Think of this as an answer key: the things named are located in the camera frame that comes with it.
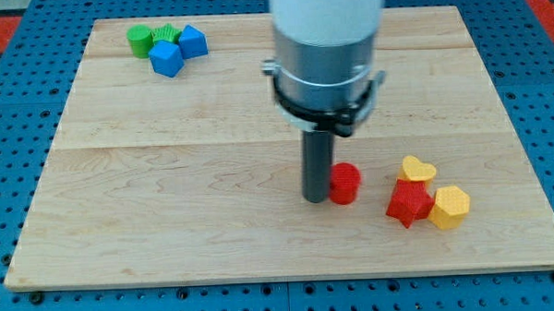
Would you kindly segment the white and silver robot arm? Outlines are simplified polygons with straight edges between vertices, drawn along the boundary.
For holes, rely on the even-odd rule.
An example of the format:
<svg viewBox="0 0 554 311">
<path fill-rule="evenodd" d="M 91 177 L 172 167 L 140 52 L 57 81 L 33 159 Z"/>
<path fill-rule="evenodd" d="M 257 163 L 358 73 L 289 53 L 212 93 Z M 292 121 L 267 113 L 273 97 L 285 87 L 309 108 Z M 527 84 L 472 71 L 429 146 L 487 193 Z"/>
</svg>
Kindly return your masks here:
<svg viewBox="0 0 554 311">
<path fill-rule="evenodd" d="M 263 63 L 282 116 L 306 132 L 353 135 L 384 74 L 372 54 L 384 0 L 270 0 L 274 57 Z"/>
</svg>

